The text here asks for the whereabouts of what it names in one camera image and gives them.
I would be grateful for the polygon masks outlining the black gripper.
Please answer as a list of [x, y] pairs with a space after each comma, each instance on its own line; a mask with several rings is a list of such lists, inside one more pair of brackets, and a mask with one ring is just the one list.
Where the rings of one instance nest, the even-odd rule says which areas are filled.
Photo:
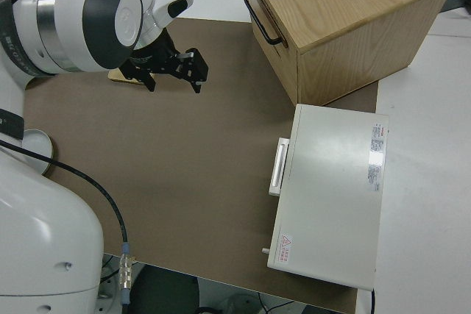
[[156, 85], [152, 74], [169, 74], [184, 79], [190, 82], [195, 93], [200, 93], [202, 82], [208, 78], [208, 64], [196, 48], [179, 52], [164, 29], [152, 43], [134, 49], [123, 64], [124, 77], [142, 81], [150, 92], [155, 91]]

